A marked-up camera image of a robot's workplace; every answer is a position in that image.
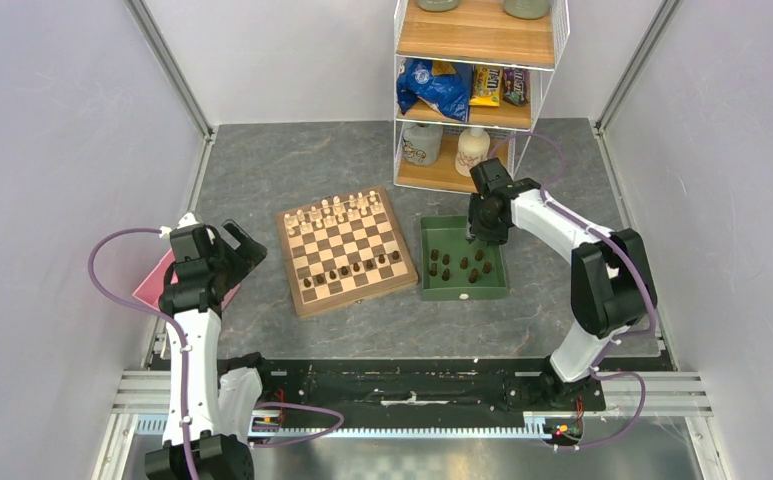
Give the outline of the wooden chess board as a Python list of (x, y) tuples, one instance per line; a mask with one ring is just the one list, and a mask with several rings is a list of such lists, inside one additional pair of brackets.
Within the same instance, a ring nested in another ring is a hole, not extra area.
[[(413, 287), (419, 282), (410, 249), (386, 189), (368, 189), (326, 197), (279, 212), (276, 225), (296, 314), (311, 317)], [(393, 261), (393, 251), (400, 259)], [(387, 263), (378, 264), (385, 255)], [(365, 268), (372, 259), (375, 267)], [(353, 271), (359, 262), (360, 272)], [(343, 277), (340, 268), (350, 274)], [(326, 283), (317, 285), (323, 274)], [(303, 286), (309, 278), (311, 288)]]

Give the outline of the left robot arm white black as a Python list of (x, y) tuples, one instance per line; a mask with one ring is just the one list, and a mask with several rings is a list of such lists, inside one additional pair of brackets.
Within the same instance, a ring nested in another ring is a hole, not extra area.
[(149, 479), (252, 479), (247, 444), (254, 408), (276, 393), (259, 353), (217, 355), (224, 299), (266, 258), (265, 246), (227, 220), (221, 229), (185, 214), (168, 234), (173, 262), (158, 307), (169, 335), (170, 400), (162, 445), (144, 457)]

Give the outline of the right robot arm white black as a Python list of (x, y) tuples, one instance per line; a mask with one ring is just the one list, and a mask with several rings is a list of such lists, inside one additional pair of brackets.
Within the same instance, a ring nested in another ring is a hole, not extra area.
[(513, 228), (551, 247), (570, 267), (574, 323), (545, 360), (533, 397), (553, 409), (574, 402), (592, 378), (607, 347), (643, 317), (656, 320), (657, 297), (642, 237), (613, 231), (553, 199), (538, 182), (515, 180), (499, 159), (470, 170), (466, 237), (503, 245)]

